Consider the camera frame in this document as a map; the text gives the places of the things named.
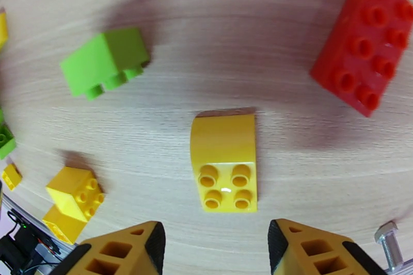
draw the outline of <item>red 2x4 brick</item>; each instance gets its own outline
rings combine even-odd
[[[311,76],[369,117],[396,73],[412,22],[408,0],[346,0]]]

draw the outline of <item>lime green brick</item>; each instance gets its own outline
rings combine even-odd
[[[72,95],[93,100],[142,74],[148,61],[139,29],[125,28],[95,36],[60,66]]]
[[[6,125],[0,126],[0,159],[4,159],[16,148],[16,140]]]

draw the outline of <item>hex bolt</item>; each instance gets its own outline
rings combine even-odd
[[[397,225],[390,221],[381,226],[374,234],[374,240],[383,246],[387,264],[391,272],[403,267],[403,257],[396,239]]]

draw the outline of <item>wooden table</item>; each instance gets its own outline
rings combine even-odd
[[[24,176],[8,193],[41,219],[45,185],[90,167],[107,193],[79,241],[147,220],[167,232],[165,274],[269,273],[266,233],[288,218],[345,234],[385,266],[373,235],[394,219],[413,256],[413,51],[370,119],[308,75],[344,0],[1,0],[10,40],[0,101]],[[59,62],[110,28],[137,25],[143,76],[93,102],[73,98]],[[259,211],[201,209],[189,158],[204,110],[257,113]]]

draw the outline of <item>small yellow brick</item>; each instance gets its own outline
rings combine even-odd
[[[105,199],[93,173],[79,168],[63,167],[46,190],[62,214],[82,222],[88,222]]]
[[[206,212],[257,211],[254,115],[195,118],[190,155]]]
[[[8,39],[9,35],[7,31],[6,13],[2,12],[0,13],[0,50]]]
[[[22,176],[14,164],[10,164],[4,169],[2,178],[11,191],[22,181]]]
[[[71,245],[76,242],[76,239],[87,224],[62,214],[56,205],[53,205],[44,216],[43,222],[57,239]]]

